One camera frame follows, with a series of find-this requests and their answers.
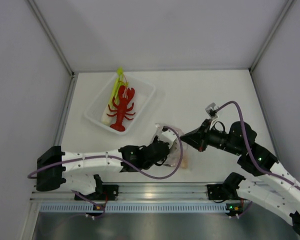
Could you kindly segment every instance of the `black mounting bracket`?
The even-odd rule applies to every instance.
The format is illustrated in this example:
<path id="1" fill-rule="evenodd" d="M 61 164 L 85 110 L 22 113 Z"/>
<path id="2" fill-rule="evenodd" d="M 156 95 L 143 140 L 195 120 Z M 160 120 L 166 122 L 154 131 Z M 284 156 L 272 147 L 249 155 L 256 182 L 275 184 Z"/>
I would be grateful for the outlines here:
<path id="1" fill-rule="evenodd" d="M 116 201 L 117 196 L 119 195 L 119 186 L 118 185 L 102 185 L 102 192 L 94 192 L 89 195 L 84 195 L 85 198 L 91 201 Z M 76 201 L 84 201 L 82 198 L 77 195 L 74 196 Z"/>
<path id="2" fill-rule="evenodd" d="M 232 172 L 222 184 L 208 184 L 207 190 L 209 200 L 240 200 L 237 189 L 242 180 L 245 180 L 243 176 L 236 172 Z"/>

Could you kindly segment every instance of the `lobster claw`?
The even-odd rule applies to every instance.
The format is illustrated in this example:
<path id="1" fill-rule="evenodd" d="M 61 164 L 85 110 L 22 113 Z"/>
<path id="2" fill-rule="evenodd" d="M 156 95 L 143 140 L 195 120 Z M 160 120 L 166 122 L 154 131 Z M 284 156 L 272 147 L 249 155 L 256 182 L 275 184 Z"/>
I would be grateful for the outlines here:
<path id="1" fill-rule="evenodd" d="M 126 90 L 126 95 L 127 95 L 128 102 L 130 102 L 134 98 L 135 92 L 136 91 L 133 87 L 130 87 Z"/>

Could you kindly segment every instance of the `yellow plastic object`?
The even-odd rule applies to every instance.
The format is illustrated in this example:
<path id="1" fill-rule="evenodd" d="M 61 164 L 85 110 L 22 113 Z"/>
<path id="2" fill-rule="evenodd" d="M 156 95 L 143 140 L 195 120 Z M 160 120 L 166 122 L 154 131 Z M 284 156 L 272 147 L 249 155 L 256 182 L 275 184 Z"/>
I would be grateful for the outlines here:
<path id="1" fill-rule="evenodd" d="M 110 113 L 108 105 L 110 106 L 111 109 L 115 110 L 116 108 L 114 107 L 114 105 L 112 103 L 112 99 L 114 98 L 115 99 L 114 102 L 116 104 L 119 104 L 119 97 L 118 97 L 119 88 L 121 86 L 125 86 L 127 88 L 129 85 L 129 83 L 125 79 L 124 70 L 122 67 L 119 67 L 117 69 L 116 73 L 118 74 L 118 77 L 114 81 L 114 85 L 113 85 L 113 89 L 112 89 L 109 101 L 107 103 L 107 106 L 105 106 L 105 109 L 104 109 L 102 117 L 101 117 L 101 122 L 107 126 L 109 126 L 112 121 L 112 117 L 108 116 L 107 114 L 113 114 L 113 113 Z"/>

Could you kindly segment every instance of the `white plastic tray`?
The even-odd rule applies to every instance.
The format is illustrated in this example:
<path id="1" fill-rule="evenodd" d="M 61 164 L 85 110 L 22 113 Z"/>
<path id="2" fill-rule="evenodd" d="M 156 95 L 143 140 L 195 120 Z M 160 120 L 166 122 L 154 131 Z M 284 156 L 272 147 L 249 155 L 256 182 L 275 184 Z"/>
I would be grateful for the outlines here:
<path id="1" fill-rule="evenodd" d="M 108 101 L 115 83 L 117 74 L 114 74 L 113 77 L 109 80 L 109 82 L 104 86 L 101 92 L 95 97 L 92 103 L 88 106 L 88 108 L 84 112 L 84 116 L 90 120 L 92 123 L 98 125 L 99 127 L 106 129 L 112 133 L 118 135 L 125 135 L 134 125 L 135 121 L 138 120 L 138 117 L 145 110 L 146 106 L 149 104 L 150 100 L 154 96 L 156 92 L 156 86 L 152 83 L 148 82 L 146 79 L 134 76 L 130 73 L 124 74 L 127 81 L 129 82 L 129 88 L 134 88 L 135 94 L 128 106 L 131 106 L 134 103 L 133 110 L 130 113 L 134 113 L 134 116 L 128 116 L 128 118 L 133 118 L 133 120 L 129 121 L 127 119 L 123 120 L 123 126 L 125 127 L 125 131 L 117 131 L 101 122 L 102 115 L 104 113 L 105 108 L 108 105 Z M 116 122 L 116 117 L 112 118 L 111 124 Z"/>

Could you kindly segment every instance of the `red toy lobster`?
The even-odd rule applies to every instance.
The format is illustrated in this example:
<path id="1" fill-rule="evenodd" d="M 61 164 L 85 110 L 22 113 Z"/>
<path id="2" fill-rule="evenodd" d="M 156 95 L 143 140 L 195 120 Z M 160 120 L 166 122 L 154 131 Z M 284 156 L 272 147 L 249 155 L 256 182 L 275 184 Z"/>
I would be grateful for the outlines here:
<path id="1" fill-rule="evenodd" d="M 119 105 L 115 103 L 115 97 L 112 98 L 112 104 L 113 106 L 116 107 L 116 110 L 112 110 L 110 108 L 110 105 L 108 104 L 108 108 L 110 112 L 116 112 L 113 115 L 107 114 L 109 117 L 114 117 L 116 116 L 116 121 L 114 124 L 110 125 L 110 128 L 113 128 L 119 132 L 123 132 L 126 130 L 126 128 L 122 125 L 122 122 L 124 121 L 124 118 L 127 120 L 131 121 L 133 118 L 128 118 L 126 115 L 133 116 L 136 113 L 127 113 L 130 112 L 134 108 L 134 103 L 132 103 L 131 107 L 128 108 L 128 104 L 130 101 L 133 99 L 135 95 L 135 89 L 134 88 L 127 88 L 126 93 L 125 93 L 126 87 L 125 86 L 120 86 L 118 90 L 118 97 L 119 97 Z"/>

